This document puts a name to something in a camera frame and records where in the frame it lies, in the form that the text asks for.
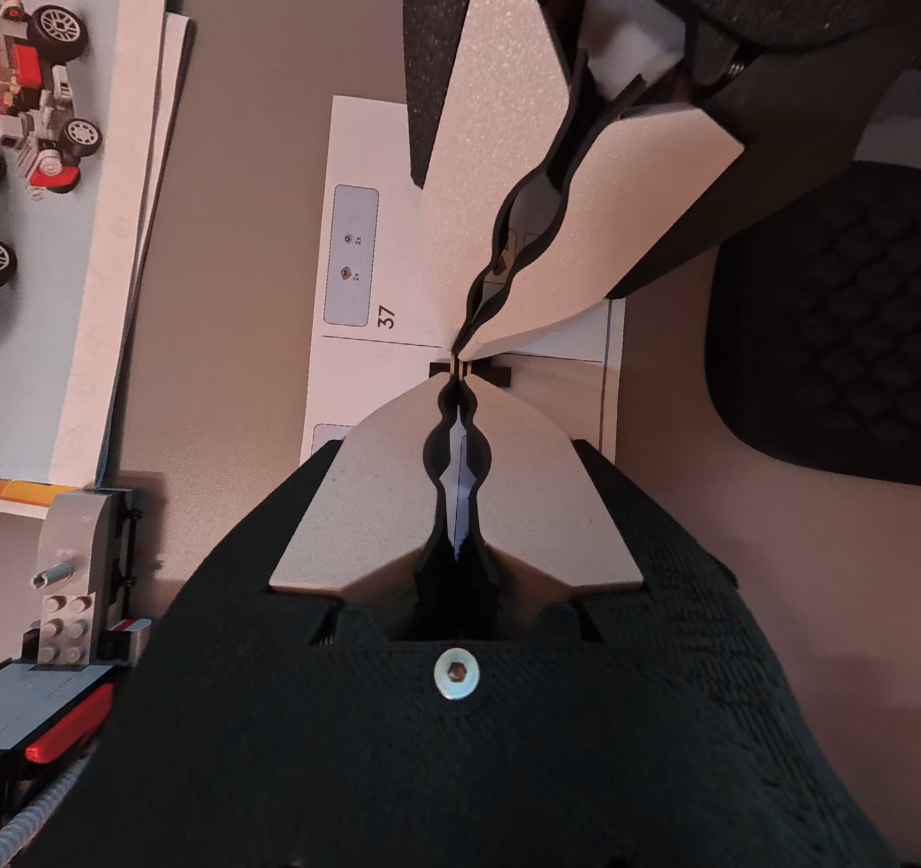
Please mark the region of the black quilted case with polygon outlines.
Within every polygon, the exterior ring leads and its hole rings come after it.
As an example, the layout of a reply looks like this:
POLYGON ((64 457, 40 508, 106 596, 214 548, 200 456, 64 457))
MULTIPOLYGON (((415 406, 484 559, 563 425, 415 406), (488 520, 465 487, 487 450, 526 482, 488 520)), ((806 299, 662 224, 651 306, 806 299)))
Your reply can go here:
POLYGON ((920 174, 854 162, 725 241, 705 369, 721 421, 802 468, 920 483, 920 174))

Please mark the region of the closed lego instruction booklet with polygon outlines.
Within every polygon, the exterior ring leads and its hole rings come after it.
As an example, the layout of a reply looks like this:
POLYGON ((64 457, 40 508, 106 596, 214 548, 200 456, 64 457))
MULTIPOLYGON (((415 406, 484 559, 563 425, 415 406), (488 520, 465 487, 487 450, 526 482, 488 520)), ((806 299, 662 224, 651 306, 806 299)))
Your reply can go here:
POLYGON ((2 0, 2 511, 105 476, 183 70, 167 0, 2 0))

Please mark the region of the lego truck model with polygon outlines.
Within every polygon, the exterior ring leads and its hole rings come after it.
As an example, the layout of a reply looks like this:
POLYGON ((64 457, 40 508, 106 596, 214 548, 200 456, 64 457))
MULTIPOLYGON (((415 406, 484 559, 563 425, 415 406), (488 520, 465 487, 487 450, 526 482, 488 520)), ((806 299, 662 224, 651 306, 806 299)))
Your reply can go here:
POLYGON ((153 627, 130 614, 142 516, 131 491, 3 481, 2 510, 14 508, 42 526, 27 596, 37 614, 2 627, 2 866, 73 788, 153 627))

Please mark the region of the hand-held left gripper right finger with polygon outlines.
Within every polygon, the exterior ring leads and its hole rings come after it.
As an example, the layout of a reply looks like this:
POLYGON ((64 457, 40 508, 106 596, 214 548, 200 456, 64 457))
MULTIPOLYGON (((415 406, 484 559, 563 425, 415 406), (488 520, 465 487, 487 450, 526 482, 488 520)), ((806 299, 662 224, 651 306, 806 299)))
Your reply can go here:
POLYGON ((566 600, 643 584, 638 564, 569 436, 477 376, 473 423, 490 450, 477 492, 480 534, 509 600, 566 600))

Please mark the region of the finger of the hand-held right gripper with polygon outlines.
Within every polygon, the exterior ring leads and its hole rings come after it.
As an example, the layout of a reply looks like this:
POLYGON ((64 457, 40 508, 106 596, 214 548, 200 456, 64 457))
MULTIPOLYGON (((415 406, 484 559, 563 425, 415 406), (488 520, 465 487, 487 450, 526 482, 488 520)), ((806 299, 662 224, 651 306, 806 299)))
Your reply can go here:
POLYGON ((547 250, 460 352, 514 349, 598 304, 744 151, 702 109, 652 106, 606 126, 578 165, 547 250))
POLYGON ((493 259, 500 207, 545 158, 569 88, 537 0, 470 0, 421 196, 437 342, 493 259))

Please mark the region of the open lego instruction booklet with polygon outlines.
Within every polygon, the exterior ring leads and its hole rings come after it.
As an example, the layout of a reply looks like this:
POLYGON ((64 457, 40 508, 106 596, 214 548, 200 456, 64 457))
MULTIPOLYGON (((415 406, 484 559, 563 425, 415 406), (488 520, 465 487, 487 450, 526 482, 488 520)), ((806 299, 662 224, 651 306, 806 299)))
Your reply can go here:
MULTIPOLYGON (((326 186, 308 368, 301 460, 344 437, 369 414, 428 379, 446 363, 438 345, 424 256, 419 203, 410 179, 406 106, 336 96, 331 105, 326 186), (357 287, 359 313, 328 322, 330 271, 351 267, 341 253, 344 211, 355 202, 360 228, 374 228, 374 249, 339 286, 357 287)), ((547 336, 492 359, 511 368, 508 392, 546 414, 571 438, 614 461, 625 300, 604 300, 547 336)))

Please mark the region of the black lego plate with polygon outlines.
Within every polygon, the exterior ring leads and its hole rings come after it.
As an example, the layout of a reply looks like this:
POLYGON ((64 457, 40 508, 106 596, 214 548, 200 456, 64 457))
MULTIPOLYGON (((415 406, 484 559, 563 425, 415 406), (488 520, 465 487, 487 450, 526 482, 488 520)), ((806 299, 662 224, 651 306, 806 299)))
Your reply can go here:
MULTIPOLYGON (((511 387, 512 369, 509 366, 493 365, 493 359, 491 357, 471 361, 471 363, 472 370, 469 375, 484 379, 498 388, 507 389, 511 387)), ((451 374, 450 362, 433 361, 429 363, 429 377, 441 373, 451 374)))

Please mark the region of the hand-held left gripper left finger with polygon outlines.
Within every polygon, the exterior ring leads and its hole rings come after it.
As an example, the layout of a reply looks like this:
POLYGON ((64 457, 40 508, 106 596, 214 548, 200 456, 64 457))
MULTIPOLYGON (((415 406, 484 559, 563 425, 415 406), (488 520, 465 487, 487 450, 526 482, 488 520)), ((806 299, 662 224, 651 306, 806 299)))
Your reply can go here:
POLYGON ((444 421, 432 376, 367 416, 342 440, 269 585, 343 600, 392 597, 412 577, 446 498, 426 444, 444 421))

